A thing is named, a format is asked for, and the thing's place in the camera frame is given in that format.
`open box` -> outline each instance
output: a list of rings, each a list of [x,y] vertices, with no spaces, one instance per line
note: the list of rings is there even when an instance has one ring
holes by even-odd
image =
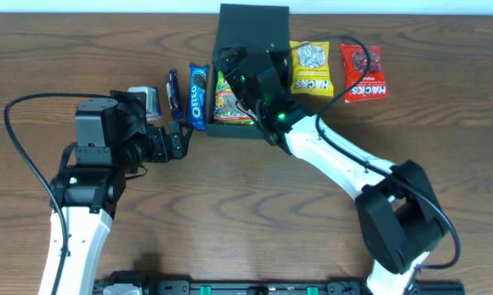
[[[212,64],[220,57],[222,48],[234,45],[245,46],[248,52],[266,51],[266,48],[277,48],[287,51],[290,57],[288,7],[269,7],[251,5],[221,4],[219,12],[219,28],[215,38]],[[288,62],[287,88],[292,82],[292,63]],[[206,125],[207,135],[227,138],[263,138],[263,134],[252,125],[226,125],[214,122],[215,86],[217,71],[212,66],[210,80],[210,111]]]

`yellow snack bag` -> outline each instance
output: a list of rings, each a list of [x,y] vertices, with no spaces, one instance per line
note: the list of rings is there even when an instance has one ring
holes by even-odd
[[[328,42],[290,41],[292,49],[292,93],[333,96],[334,85],[328,68]]]

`wooden surface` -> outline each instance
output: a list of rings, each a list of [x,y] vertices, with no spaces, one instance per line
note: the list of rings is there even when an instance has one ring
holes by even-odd
[[[36,293],[50,234],[49,197],[11,145],[2,111],[29,93],[108,93],[160,87],[188,63],[209,64],[216,15],[0,14],[0,294]],[[391,97],[346,105],[326,121],[363,149],[428,173],[463,244],[457,267],[421,279],[459,279],[493,293],[493,17],[291,16],[292,39],[355,34],[383,50]],[[344,74],[331,43],[332,81]],[[305,98],[314,109],[327,100]],[[75,141],[78,99],[13,108],[14,128],[51,179]],[[248,139],[196,133],[188,156],[149,165],[118,204],[97,277],[143,270],[193,279],[324,280],[365,277],[372,259],[355,205],[309,164]],[[449,260],[450,237],[429,262]]]

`red snack bag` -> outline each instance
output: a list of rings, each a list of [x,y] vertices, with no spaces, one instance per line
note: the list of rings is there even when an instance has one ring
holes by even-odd
[[[361,83],[345,94],[345,102],[358,102],[390,96],[382,70],[381,48],[370,46],[368,49],[371,58],[369,72]],[[359,45],[342,44],[341,54],[345,63],[345,87],[349,88],[363,74],[367,66],[367,56]]]

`blue oreo package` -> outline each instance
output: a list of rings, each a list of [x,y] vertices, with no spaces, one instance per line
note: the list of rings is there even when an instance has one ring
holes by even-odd
[[[187,122],[194,129],[206,130],[206,77],[209,66],[197,67],[190,63],[190,98],[187,107]]]

